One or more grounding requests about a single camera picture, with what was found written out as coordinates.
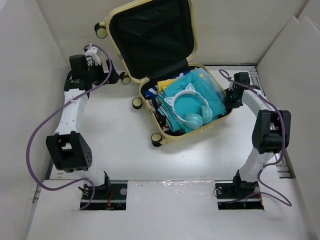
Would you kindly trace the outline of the light blue shirt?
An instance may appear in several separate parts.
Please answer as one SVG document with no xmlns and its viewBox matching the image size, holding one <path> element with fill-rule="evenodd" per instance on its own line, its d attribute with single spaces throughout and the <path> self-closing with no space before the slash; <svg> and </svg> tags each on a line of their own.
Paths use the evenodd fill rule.
<svg viewBox="0 0 320 240">
<path fill-rule="evenodd" d="M 197 72 L 199 73 L 199 75 L 203 76 L 203 79 L 209 83 L 213 80 L 212 76 L 204 69 L 204 68 L 198 68 Z"/>
</svg>

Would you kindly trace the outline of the red white blue shirt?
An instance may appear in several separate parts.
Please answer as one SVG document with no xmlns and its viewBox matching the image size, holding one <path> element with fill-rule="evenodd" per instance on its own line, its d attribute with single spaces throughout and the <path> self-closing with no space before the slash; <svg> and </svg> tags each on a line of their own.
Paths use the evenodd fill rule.
<svg viewBox="0 0 320 240">
<path fill-rule="evenodd" d="M 179 79 L 179 78 L 182 78 L 184 77 L 185 75 L 189 74 L 191 72 L 191 70 L 187 70 L 187 71 L 184 71 L 182 73 L 179 73 L 171 78 L 168 78 L 168 79 Z M 157 84 L 152 86 L 152 87 L 149 87 L 147 90 L 143 90 L 142 91 L 142 95 L 146 98 L 155 98 L 157 95 L 158 95 L 158 86 Z"/>
</svg>

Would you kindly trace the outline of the teal cloth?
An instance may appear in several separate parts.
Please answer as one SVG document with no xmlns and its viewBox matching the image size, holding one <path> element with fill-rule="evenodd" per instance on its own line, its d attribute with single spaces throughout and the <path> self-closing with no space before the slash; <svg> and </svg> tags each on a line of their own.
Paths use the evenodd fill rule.
<svg viewBox="0 0 320 240">
<path fill-rule="evenodd" d="M 163 91 L 160 91 L 157 98 L 160 105 L 157 109 L 159 114 L 166 119 L 166 124 L 172 132 L 188 133 L 191 129 L 180 122 L 164 99 L 170 98 L 183 91 L 188 84 L 192 84 L 195 91 L 204 97 L 213 113 L 213 120 L 217 120 L 227 114 L 225 106 L 225 95 L 221 88 L 217 85 L 212 76 L 203 68 L 192 69 L 179 77 L 176 81 L 167 86 Z M 202 101 L 194 95 L 186 94 L 177 98 L 174 103 L 175 112 L 180 117 L 185 117 L 187 114 L 199 114 L 201 112 Z"/>
</svg>

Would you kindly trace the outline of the teal cat-ear headphones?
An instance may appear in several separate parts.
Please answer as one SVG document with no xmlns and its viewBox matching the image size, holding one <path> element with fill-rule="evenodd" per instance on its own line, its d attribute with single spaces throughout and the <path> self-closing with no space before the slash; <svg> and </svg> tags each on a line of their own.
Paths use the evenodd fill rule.
<svg viewBox="0 0 320 240">
<path fill-rule="evenodd" d="M 209 102 L 189 83 L 174 96 L 164 98 L 176 119 L 190 130 L 197 130 L 214 120 Z"/>
</svg>

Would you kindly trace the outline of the yellow cloth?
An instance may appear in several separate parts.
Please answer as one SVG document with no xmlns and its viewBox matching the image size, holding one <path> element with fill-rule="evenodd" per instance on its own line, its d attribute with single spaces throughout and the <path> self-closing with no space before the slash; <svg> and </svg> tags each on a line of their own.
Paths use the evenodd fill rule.
<svg viewBox="0 0 320 240">
<path fill-rule="evenodd" d="M 166 79 L 166 80 L 162 80 L 159 81 L 157 83 L 157 89 L 158 92 L 162 92 L 164 89 L 166 89 L 169 85 L 171 85 L 172 83 L 174 83 L 178 78 L 173 78 L 173 79 Z"/>
</svg>

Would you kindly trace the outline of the yellow suitcase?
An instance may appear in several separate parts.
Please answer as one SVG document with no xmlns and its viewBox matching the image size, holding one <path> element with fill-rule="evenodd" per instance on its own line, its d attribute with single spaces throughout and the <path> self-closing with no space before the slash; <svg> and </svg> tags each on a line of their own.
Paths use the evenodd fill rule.
<svg viewBox="0 0 320 240">
<path fill-rule="evenodd" d="M 98 38 L 110 37 L 125 67 L 121 77 L 139 84 L 138 99 L 157 127 L 151 136 L 153 146 L 199 134 L 231 113 L 226 107 L 222 86 L 205 66 L 192 62 L 198 46 L 190 0 L 135 0 L 111 11 L 102 22 L 95 24 L 94 31 Z M 227 114 L 190 132 L 172 132 L 166 118 L 158 112 L 161 103 L 157 96 L 146 98 L 143 90 L 197 68 L 205 69 L 222 90 Z"/>
</svg>

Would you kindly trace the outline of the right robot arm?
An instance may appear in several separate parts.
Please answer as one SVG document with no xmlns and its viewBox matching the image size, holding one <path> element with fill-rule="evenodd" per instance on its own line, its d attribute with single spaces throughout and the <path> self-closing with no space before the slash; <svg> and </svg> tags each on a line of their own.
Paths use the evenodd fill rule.
<svg viewBox="0 0 320 240">
<path fill-rule="evenodd" d="M 260 88 L 251 85 L 247 72 L 238 72 L 230 77 L 220 69 L 220 74 L 229 80 L 225 90 L 226 103 L 231 109 L 247 105 L 256 117 L 252 132 L 252 150 L 245 164 L 233 177 L 230 191 L 237 197 L 252 194 L 258 187 L 261 171 L 269 161 L 289 145 L 291 113 L 280 110 L 267 100 Z"/>
</svg>

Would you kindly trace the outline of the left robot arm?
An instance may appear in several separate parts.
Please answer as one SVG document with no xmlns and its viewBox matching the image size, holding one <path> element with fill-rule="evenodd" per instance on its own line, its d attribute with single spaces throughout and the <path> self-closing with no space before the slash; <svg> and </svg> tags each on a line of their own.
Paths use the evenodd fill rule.
<svg viewBox="0 0 320 240">
<path fill-rule="evenodd" d="M 74 173 L 94 183 L 100 198 L 111 194 L 107 173 L 93 163 L 93 153 L 81 134 L 82 117 L 90 98 L 90 90 L 107 77 L 99 55 L 86 51 L 69 57 L 70 72 L 64 84 L 64 103 L 59 124 L 53 135 L 47 136 L 46 146 L 54 166 L 59 171 Z"/>
</svg>

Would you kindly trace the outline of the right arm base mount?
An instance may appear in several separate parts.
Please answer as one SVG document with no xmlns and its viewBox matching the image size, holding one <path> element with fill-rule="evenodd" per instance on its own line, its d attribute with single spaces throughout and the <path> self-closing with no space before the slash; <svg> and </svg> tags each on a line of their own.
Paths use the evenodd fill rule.
<svg viewBox="0 0 320 240">
<path fill-rule="evenodd" d="M 218 210 L 264 210 L 257 182 L 236 187 L 232 181 L 215 181 L 213 194 Z"/>
</svg>

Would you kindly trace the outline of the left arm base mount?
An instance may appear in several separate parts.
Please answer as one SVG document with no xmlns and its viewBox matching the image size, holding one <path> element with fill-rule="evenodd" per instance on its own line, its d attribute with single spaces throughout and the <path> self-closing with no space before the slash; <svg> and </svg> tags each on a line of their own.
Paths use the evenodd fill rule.
<svg viewBox="0 0 320 240">
<path fill-rule="evenodd" d="M 92 187 L 87 184 L 79 187 L 82 191 L 80 210 L 87 211 L 125 211 L 127 205 L 128 182 L 112 181 L 110 190 L 95 188 L 95 194 L 92 201 Z"/>
</svg>

